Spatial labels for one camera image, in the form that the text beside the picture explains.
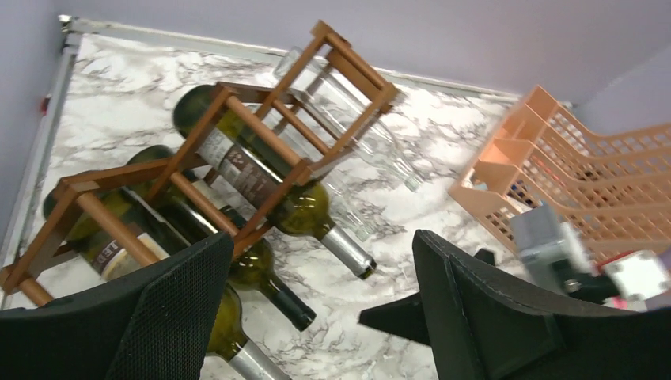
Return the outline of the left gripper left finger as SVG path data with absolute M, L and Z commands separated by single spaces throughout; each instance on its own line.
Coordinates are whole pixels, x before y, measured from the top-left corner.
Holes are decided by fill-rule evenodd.
M 2 311 L 2 378 L 197 379 L 232 254 L 218 233 L 45 306 Z

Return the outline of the green wine bottle cream label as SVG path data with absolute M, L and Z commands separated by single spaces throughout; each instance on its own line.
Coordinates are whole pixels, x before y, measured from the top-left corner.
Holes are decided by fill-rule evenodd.
M 182 174 L 237 228 L 246 225 L 247 220 L 193 170 L 186 169 Z M 168 187 L 154 209 L 192 244 L 218 232 L 214 222 L 176 187 Z M 230 265 L 228 280 L 237 289 L 260 292 L 297 330 L 303 331 L 317 314 L 276 275 L 274 262 L 274 251 L 262 238 Z

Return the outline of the dark green wine bottle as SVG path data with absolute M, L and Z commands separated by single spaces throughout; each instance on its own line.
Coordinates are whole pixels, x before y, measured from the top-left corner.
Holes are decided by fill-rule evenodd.
M 198 85 L 186 92 L 172 111 L 175 129 L 187 138 L 213 100 L 213 85 Z M 255 208 L 265 203 L 291 171 L 290 165 L 227 108 L 217 113 L 198 153 Z M 292 186 L 267 218 L 284 234 L 316 238 L 355 276 L 366 279 L 377 264 L 332 219 L 329 201 L 325 187 L 311 180 Z

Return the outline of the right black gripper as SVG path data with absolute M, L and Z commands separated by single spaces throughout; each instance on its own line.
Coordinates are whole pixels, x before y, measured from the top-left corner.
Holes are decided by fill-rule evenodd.
M 620 296 L 620 290 L 610 277 L 578 272 L 568 259 L 550 263 L 548 270 L 548 289 L 556 294 L 599 305 L 608 298 Z

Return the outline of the olive wine bottle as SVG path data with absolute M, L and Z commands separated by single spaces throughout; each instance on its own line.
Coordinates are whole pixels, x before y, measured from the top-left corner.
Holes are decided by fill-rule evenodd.
M 82 213 L 65 240 L 106 281 L 164 260 L 190 245 L 129 188 L 84 193 L 81 198 L 97 205 Z M 226 284 L 207 354 L 225 360 L 244 379 L 288 379 L 244 331 L 242 311 L 238 293 Z

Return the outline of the clear glass bottle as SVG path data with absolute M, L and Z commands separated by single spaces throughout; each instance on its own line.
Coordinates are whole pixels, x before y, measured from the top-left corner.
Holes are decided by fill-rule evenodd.
M 302 157 L 314 162 L 320 157 L 317 149 L 298 131 L 288 125 L 280 127 L 282 117 L 278 111 L 271 110 L 263 118 L 263 122 Z M 352 194 L 343 182 L 343 173 L 338 169 L 333 169 L 320 182 L 329 194 L 329 213 L 335 221 L 342 224 L 359 241 L 366 241 L 370 238 L 373 235 L 373 226 L 363 218 L 361 212 L 352 203 L 349 203 Z

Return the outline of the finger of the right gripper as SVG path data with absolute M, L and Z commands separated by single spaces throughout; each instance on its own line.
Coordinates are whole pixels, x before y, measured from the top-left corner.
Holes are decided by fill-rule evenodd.
M 459 278 L 457 258 L 461 249 L 446 253 L 415 249 L 419 291 L 380 306 L 363 310 L 358 322 L 431 347 L 479 347 L 492 342 L 486 337 L 487 313 L 476 310 L 476 291 Z

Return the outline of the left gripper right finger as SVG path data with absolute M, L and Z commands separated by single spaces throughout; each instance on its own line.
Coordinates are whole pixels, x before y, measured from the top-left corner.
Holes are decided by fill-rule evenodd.
M 667 379 L 670 312 L 562 296 L 429 230 L 412 242 L 441 379 Z

